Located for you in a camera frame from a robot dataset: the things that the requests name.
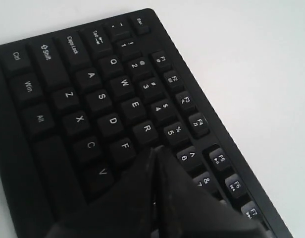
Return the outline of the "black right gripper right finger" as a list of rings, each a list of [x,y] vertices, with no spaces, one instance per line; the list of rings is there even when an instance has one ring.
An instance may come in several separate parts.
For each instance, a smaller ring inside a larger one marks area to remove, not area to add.
[[[197,186],[171,150],[156,148],[155,194],[162,238],[264,238],[263,226]]]

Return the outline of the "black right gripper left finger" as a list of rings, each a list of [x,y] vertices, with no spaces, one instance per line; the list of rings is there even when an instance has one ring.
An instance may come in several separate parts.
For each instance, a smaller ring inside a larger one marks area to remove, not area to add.
[[[49,238],[148,238],[155,150],[145,148],[105,195],[52,226]]]

